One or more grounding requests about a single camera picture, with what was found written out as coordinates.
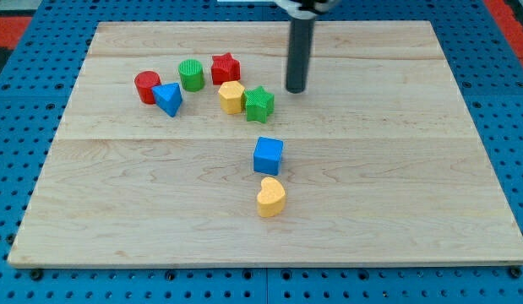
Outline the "robot arm end white black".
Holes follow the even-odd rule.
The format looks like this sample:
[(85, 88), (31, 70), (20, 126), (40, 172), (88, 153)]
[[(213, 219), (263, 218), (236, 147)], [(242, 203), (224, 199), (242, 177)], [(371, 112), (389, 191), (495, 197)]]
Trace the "robot arm end white black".
[(273, 0), (294, 19), (315, 19), (327, 14), (340, 0)]

